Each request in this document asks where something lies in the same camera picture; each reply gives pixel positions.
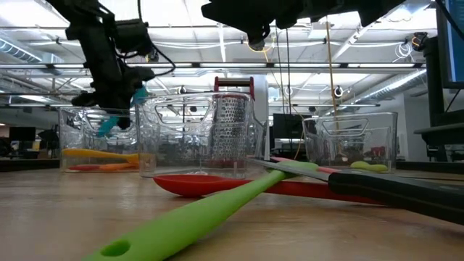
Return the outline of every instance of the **hole in handle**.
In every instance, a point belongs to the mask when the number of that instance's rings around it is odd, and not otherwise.
[[[120,257],[129,251],[131,244],[127,240],[119,240],[106,246],[100,254],[104,257]]]

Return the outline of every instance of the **transparent bin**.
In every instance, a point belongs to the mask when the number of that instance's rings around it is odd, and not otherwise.
[[[379,112],[303,121],[308,161],[344,168],[353,162],[385,165],[394,172],[397,156],[397,113]]]
[[[123,111],[115,109],[110,114],[98,108],[62,107],[59,111],[61,171],[138,172],[136,113],[125,112],[123,116]],[[102,131],[100,127],[111,117],[113,120],[114,117],[129,118],[130,127],[122,130],[116,125],[108,133]]]
[[[137,110],[140,153],[156,155],[140,166],[143,177],[201,173],[245,178],[245,158],[263,158],[268,123],[255,119],[248,94],[158,96]]]

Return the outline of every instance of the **desk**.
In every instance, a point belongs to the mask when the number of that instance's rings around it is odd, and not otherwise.
[[[135,173],[2,173],[0,260],[80,260],[192,200]],[[388,207],[262,194],[170,260],[464,260],[464,226]]]

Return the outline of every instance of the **ceiling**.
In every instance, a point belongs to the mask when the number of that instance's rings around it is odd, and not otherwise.
[[[55,54],[62,59],[62,62],[79,64],[84,62],[79,43],[66,40],[65,28],[68,22],[53,10],[44,8],[42,2],[41,0],[3,0],[0,3],[0,38],[4,36],[13,39],[33,54],[47,52]],[[134,0],[101,0],[100,2],[115,13],[117,20],[138,17]],[[207,3],[208,0],[141,1],[143,19],[149,23],[149,34],[153,42],[174,62],[279,63],[280,60],[282,63],[326,63],[328,61],[329,45],[324,43],[326,39],[324,22],[299,20],[288,31],[272,27],[272,33],[266,39],[267,51],[255,52],[248,47],[245,33],[226,25],[219,26],[215,21],[203,18],[201,6]],[[425,9],[413,15],[395,12],[370,25],[367,30],[360,27],[360,18],[356,12],[332,15],[328,20],[331,22],[330,48],[335,58],[333,62],[336,63],[424,62],[421,53],[410,49],[408,47],[410,45],[402,46],[402,44],[405,39],[410,41],[414,32],[426,31],[430,36],[436,35],[435,9]],[[348,40],[351,40],[350,45],[345,44]],[[9,54],[0,52],[0,63],[21,62]],[[132,62],[145,61],[144,58],[138,58]],[[53,81],[55,88],[61,87],[59,91],[64,94],[82,90],[91,91],[88,87],[91,78],[85,70],[63,69],[62,72],[63,76],[57,77],[39,70],[0,69],[0,73],[4,73],[5,78],[13,75],[34,83],[36,88],[28,88],[30,91],[50,91]],[[370,87],[397,73],[390,70],[336,71],[333,74],[333,84],[349,90],[349,92],[345,91],[345,96],[351,99],[354,95],[368,91]],[[197,91],[210,90],[215,76],[239,78],[253,74],[266,74],[270,88],[278,88],[281,80],[284,86],[289,84],[292,87],[292,100],[295,102],[326,103],[331,98],[329,88],[331,77],[327,70],[310,72],[291,70],[289,74],[284,70],[281,74],[279,70],[254,71],[252,68],[240,70],[180,68],[174,74],[150,81],[147,86],[156,94],[167,92],[175,94],[180,86]],[[19,102],[41,102],[18,97],[15,99]],[[58,99],[61,99],[61,102],[69,101],[70,96],[61,96]]]

